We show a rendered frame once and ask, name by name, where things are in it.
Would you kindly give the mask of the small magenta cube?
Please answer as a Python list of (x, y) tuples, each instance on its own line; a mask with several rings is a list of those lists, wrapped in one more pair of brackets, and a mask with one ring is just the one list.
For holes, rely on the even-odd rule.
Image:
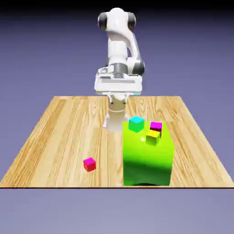
[(150, 130), (160, 132), (160, 137), (162, 134), (163, 123), (162, 122), (151, 122)]

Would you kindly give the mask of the small cyan cube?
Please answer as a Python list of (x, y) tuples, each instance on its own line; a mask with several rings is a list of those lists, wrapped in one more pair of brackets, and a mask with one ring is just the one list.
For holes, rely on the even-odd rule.
[(139, 116), (134, 116), (128, 121), (128, 129), (136, 133), (144, 129), (145, 120)]

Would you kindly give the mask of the small yellow cube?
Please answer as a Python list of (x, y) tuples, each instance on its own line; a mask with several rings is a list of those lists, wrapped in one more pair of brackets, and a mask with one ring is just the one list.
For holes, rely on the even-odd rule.
[(146, 133), (145, 142), (149, 145), (155, 146), (160, 140), (160, 132), (155, 130), (149, 130)]

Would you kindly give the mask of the large green box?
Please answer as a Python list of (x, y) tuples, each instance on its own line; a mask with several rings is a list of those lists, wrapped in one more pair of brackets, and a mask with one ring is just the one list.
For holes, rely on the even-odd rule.
[(174, 144), (166, 122), (162, 122), (159, 142), (152, 145), (146, 142), (150, 122), (138, 133), (128, 129), (128, 122), (122, 127), (122, 165), (123, 185), (139, 186), (151, 184), (168, 186), (170, 184)]

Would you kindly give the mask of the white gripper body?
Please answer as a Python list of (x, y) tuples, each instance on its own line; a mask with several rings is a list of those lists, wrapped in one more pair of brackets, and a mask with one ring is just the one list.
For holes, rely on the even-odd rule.
[(142, 76), (119, 74), (117, 78), (114, 73), (97, 73), (94, 90), (96, 94), (118, 94), (140, 95), (142, 92)]

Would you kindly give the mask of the small red cube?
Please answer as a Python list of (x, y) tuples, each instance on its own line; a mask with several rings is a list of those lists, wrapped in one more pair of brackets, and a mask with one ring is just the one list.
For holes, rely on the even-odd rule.
[(83, 160), (83, 164), (84, 164), (84, 169), (87, 172), (91, 172), (96, 169), (96, 161), (92, 157)]

